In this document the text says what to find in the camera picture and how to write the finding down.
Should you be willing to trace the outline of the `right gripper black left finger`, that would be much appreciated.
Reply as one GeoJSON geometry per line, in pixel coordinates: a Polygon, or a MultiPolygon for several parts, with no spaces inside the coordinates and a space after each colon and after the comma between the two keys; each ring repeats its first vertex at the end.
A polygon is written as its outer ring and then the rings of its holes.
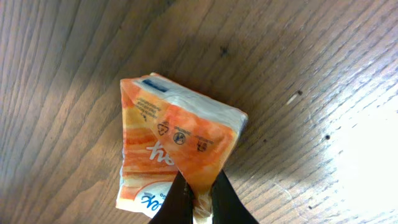
{"type": "Polygon", "coordinates": [[[193,192],[178,172],[163,205],[149,224],[192,224],[193,192]]]}

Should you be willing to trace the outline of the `orange snack packet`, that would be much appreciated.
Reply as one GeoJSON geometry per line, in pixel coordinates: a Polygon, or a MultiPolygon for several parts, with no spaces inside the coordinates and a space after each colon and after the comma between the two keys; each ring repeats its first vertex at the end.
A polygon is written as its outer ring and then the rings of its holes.
{"type": "Polygon", "coordinates": [[[211,187],[248,116],[157,73],[120,81],[123,164],[118,209],[154,217],[182,174],[193,221],[211,223],[211,187]]]}

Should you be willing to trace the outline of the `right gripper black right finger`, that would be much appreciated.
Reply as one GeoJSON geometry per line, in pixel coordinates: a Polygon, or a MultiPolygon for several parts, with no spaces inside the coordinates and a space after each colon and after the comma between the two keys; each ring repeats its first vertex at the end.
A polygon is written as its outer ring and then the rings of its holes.
{"type": "Polygon", "coordinates": [[[212,187],[212,206],[214,224],[258,224],[242,204],[222,170],[212,187]]]}

